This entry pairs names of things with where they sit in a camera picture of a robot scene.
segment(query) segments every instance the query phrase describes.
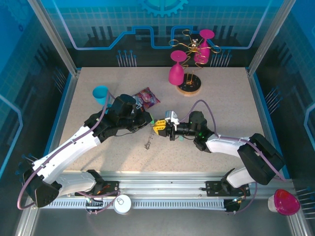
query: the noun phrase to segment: snack bag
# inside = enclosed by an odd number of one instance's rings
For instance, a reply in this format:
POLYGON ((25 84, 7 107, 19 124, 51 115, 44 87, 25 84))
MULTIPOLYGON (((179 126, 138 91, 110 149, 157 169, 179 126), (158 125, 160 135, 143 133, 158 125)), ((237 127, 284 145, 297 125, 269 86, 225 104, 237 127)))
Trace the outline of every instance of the snack bag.
POLYGON ((154 93, 151 92, 149 87, 145 88, 144 90, 141 90, 132 97, 136 99, 136 104, 138 105, 138 107, 143 106, 145 109, 148 109, 160 102, 154 95, 154 93))

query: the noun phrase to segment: glass panel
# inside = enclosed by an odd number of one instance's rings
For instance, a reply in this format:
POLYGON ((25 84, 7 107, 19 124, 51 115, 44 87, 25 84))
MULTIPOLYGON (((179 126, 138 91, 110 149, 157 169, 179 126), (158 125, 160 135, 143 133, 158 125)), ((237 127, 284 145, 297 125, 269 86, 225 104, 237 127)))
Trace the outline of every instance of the glass panel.
POLYGON ((256 72, 269 110, 267 115, 270 114, 294 184, 297 189, 311 186, 312 191, 315 190, 314 12, 313 1, 295 3, 256 72))
POLYGON ((0 235, 14 235, 18 163, 43 156, 68 70, 27 1, 0 4, 0 235))
MULTIPOLYGON (((210 29, 209 66, 248 66, 282 0, 43 0, 78 67, 171 66, 170 39, 210 29)), ((183 46, 176 49, 187 51, 183 46)))

